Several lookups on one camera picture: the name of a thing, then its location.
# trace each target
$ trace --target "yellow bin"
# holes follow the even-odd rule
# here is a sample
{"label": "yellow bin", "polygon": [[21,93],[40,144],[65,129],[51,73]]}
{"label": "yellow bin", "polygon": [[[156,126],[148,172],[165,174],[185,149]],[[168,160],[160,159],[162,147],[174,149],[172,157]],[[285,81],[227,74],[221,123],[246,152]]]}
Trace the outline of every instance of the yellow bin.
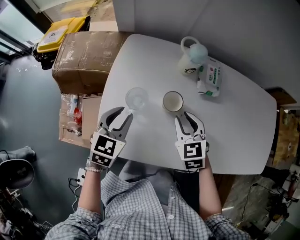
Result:
{"label": "yellow bin", "polygon": [[38,53],[58,50],[67,33],[78,32],[87,17],[72,17],[51,24],[51,27],[37,45]]}

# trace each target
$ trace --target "mug handle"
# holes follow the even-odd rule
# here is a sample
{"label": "mug handle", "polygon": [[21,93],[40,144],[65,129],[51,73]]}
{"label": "mug handle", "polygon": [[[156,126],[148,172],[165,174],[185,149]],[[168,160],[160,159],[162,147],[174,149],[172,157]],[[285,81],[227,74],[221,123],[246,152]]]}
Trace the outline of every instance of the mug handle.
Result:
{"label": "mug handle", "polygon": [[197,43],[197,44],[200,44],[199,43],[199,41],[196,39],[196,38],[194,38],[194,37],[190,37],[190,36],[187,36],[187,37],[184,37],[182,40],[181,40],[181,43],[180,43],[180,47],[181,47],[181,50],[184,52],[184,54],[188,54],[187,53],[187,51],[186,51],[186,49],[185,49],[185,47],[184,47],[184,42],[186,41],[186,40],[188,40],[188,39],[190,39],[190,40],[193,40],[195,43]]}

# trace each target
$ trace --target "clear glass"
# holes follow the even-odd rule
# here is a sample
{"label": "clear glass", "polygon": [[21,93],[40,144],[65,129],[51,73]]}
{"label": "clear glass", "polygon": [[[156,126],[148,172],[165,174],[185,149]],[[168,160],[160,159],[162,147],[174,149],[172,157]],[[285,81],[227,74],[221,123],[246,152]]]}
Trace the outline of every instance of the clear glass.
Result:
{"label": "clear glass", "polygon": [[125,101],[129,107],[128,114],[132,113],[133,111],[139,111],[148,103],[148,93],[142,88],[132,88],[126,94]]}

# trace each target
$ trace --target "glass cup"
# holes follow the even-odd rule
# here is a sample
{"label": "glass cup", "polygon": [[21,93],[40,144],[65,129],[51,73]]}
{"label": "glass cup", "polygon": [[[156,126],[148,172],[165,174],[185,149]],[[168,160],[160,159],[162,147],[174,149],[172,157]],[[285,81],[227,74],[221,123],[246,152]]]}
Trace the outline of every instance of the glass cup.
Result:
{"label": "glass cup", "polygon": [[148,93],[142,88],[132,88],[126,94],[125,101],[129,107],[127,113],[131,114],[133,111],[139,111],[145,107],[149,101]]}
{"label": "glass cup", "polygon": [[169,112],[177,112],[183,106],[183,97],[176,91],[167,92],[163,98],[163,108]]}

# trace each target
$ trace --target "wrist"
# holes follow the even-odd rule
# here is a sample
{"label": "wrist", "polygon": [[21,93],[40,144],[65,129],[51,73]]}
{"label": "wrist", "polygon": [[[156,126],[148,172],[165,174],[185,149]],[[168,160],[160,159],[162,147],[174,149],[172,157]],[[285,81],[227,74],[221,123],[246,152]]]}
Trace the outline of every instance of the wrist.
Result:
{"label": "wrist", "polygon": [[88,158],[86,161],[85,170],[89,172],[101,173],[105,170],[105,168],[99,164],[90,161],[90,158]]}

